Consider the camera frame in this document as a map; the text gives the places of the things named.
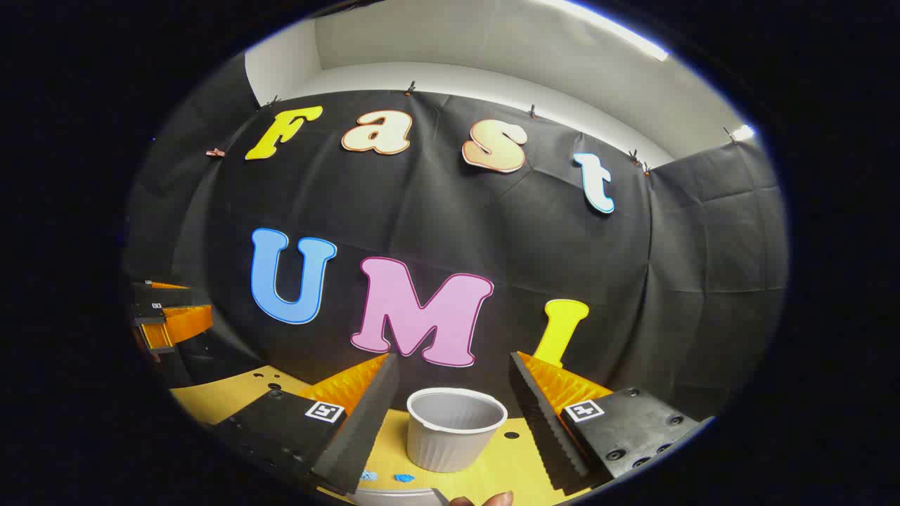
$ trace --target hand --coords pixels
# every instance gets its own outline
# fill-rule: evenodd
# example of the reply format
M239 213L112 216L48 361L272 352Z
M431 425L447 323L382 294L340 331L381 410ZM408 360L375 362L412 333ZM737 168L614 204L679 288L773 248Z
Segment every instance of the hand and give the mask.
M457 497L450 501L448 506L475 506L471 501L464 497ZM498 493L497 495L488 499L484 506L512 506L512 491Z

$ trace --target black fabric curtain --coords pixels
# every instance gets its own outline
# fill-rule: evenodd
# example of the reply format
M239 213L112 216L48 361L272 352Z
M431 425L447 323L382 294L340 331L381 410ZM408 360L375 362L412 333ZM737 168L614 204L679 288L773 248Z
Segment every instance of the black fabric curtain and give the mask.
M315 105L319 119L271 158L244 159L276 114ZM506 379L509 352L534 353L545 303L565 298L589 306L562 357L566 369L612 388L642 386L704 418L747 376L774 326L787 275L784 217L770 164L751 146L711 149L648 177L601 140L472 98L340 92L277 102L240 122L235 110L244 105L218 107L233 113L215 137L226 158L206 158L203 142L212 137L199 134L165 161L151 152L126 267L208 291L217 311L211 333L240 349L247 369L269 363L314 383L374 357L350 343L365 308L360 262L370 256L404 262L422 302L452 274L494 283L472 339L475 364L426 362L429 337L400 358L396 409L409 393L443 385L489 393L521 416ZM356 118L382 109L413 118L410 147L392 156L342 149ZM465 163L461 147L484 119L526 131L521 169L499 174ZM587 201L578 152L596 154L610 172L611 214ZM290 239L276 278L288 301L300 290L296 241L337 246L313 321L285 324L256 305L249 271L258 228ZM235 356L221 359L231 363L223 371L233 374Z

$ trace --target screw hole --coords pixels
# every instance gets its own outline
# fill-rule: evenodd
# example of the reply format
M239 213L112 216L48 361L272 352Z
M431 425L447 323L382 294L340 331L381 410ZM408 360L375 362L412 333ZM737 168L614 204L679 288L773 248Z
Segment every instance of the screw hole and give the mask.
M607 453L607 460L618 460L618 459L622 458L623 456L625 456L624 450L613 450L613 451Z

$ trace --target white wall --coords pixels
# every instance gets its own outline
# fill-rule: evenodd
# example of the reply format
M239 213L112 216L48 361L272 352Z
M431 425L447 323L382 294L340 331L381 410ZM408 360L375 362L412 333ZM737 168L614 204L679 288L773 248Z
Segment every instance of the white wall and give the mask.
M405 90L413 80L418 91L468 96L521 111L534 104L538 116L583 131L623 152L637 149L637 157L650 167L674 159L635 129L590 104L531 81L478 68L417 62L329 68L298 81L290 92L279 94L279 99L337 91Z
M291 98L300 83L322 70L313 20L296 23L247 50L244 63L256 100Z

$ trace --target ceiling light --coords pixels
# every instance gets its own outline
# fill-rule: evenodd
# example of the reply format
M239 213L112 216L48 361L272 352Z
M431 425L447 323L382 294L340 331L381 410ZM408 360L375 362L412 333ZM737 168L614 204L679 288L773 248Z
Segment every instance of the ceiling light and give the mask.
M741 128L732 132L732 137L734 140L740 142L741 140L747 140L750 137L753 137L753 129L747 125L743 125Z
M624 26L618 25L610 21L609 19L597 14L590 9L582 7L577 4L573 4L571 2L566 2L565 0L536 0L542 4L550 5L552 7L556 7L557 9L561 9L565 11L567 14L575 16L587 23L593 24L599 28L602 28L608 32L613 32L615 35L618 35L622 39L630 42L639 50L644 53L658 59L659 61L664 61L667 57L669 57L669 53L662 50L661 47L656 44L648 41L644 37L641 37L637 33L634 33Z

